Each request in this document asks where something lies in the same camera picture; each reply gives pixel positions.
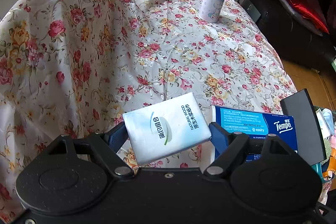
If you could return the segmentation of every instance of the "screw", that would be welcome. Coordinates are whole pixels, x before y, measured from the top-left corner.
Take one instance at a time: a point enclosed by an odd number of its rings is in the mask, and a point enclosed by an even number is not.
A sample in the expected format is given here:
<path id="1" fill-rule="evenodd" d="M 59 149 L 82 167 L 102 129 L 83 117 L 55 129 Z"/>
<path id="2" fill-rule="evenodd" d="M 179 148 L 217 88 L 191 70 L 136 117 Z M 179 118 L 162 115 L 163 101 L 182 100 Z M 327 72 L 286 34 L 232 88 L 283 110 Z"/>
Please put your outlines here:
<path id="1" fill-rule="evenodd" d="M 167 174 L 165 174 L 165 177 L 168 178 L 168 179 L 172 178 L 173 176 L 174 176 L 173 173 L 167 173 Z"/>
<path id="2" fill-rule="evenodd" d="M 28 219 L 26 219 L 25 224 L 35 224 L 35 221 L 28 218 Z"/>
<path id="3" fill-rule="evenodd" d="M 114 172 L 117 175 L 125 176 L 125 175 L 129 175 L 132 172 L 132 169 L 126 166 L 120 166 L 120 167 L 115 168 Z"/>
<path id="4" fill-rule="evenodd" d="M 210 175 L 219 175 L 221 173 L 224 172 L 223 168 L 222 167 L 219 167 L 219 166 L 210 166 L 207 168 L 207 172 L 210 174 Z"/>

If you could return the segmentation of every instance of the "red cushion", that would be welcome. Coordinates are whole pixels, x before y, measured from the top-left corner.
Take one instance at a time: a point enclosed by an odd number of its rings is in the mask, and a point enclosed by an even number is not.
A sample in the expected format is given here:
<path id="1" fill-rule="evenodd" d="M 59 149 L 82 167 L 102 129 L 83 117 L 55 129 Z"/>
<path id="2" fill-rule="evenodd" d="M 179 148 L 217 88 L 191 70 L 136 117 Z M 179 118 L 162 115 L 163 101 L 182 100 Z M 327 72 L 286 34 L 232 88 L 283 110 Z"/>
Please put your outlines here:
<path id="1" fill-rule="evenodd" d="M 319 13 L 307 0 L 286 0 L 304 18 L 311 20 L 317 29 L 329 34 L 329 30 Z"/>

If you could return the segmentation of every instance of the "tissue pack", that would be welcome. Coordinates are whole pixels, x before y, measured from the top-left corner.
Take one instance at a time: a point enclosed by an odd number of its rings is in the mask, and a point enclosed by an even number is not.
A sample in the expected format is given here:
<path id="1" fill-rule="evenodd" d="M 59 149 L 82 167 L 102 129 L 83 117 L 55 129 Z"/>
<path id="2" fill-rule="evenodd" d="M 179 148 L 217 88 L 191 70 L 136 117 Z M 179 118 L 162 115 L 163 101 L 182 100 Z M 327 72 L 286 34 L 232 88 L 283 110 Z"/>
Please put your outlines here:
<path id="1" fill-rule="evenodd" d="M 253 139 L 265 139 L 273 133 L 282 138 L 297 152 L 294 119 L 292 116 L 253 112 L 221 106 L 211 106 L 212 121 L 217 122 L 227 132 L 248 134 Z M 256 160 L 260 155 L 248 155 L 246 160 Z"/>
<path id="2" fill-rule="evenodd" d="M 192 92 L 123 114 L 139 165 L 210 140 L 211 132 Z"/>

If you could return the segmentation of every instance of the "floral fabric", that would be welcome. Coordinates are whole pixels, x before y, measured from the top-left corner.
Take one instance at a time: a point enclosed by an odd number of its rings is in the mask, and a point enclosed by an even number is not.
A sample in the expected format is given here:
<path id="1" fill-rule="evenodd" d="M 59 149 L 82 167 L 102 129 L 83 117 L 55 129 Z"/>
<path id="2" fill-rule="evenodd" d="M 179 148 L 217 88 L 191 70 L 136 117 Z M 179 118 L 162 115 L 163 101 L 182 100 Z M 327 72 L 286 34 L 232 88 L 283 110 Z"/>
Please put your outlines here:
<path id="1" fill-rule="evenodd" d="M 211 104 L 281 113 L 295 87 L 233 0 L 216 24 L 202 0 L 19 0 L 0 23 L 0 218 L 15 179 L 59 134 L 107 132 L 124 112 L 192 91 Z M 202 146 L 150 163 L 195 167 Z M 137 168 L 127 141 L 118 154 Z"/>

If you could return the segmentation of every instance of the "black leather sofa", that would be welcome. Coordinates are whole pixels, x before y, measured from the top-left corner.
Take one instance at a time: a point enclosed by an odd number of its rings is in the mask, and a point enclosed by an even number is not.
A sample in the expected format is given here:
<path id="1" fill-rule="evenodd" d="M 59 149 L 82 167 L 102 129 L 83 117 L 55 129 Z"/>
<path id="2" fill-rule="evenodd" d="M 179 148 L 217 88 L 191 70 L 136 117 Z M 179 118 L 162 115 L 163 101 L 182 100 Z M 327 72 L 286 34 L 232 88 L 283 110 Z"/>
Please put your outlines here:
<path id="1" fill-rule="evenodd" d="M 278 0 L 250 1 L 261 13 L 257 21 L 260 31 L 281 58 L 318 71 L 330 69 L 336 56 L 336 37 L 310 32 L 292 19 Z M 326 17 L 331 0 L 319 2 Z"/>

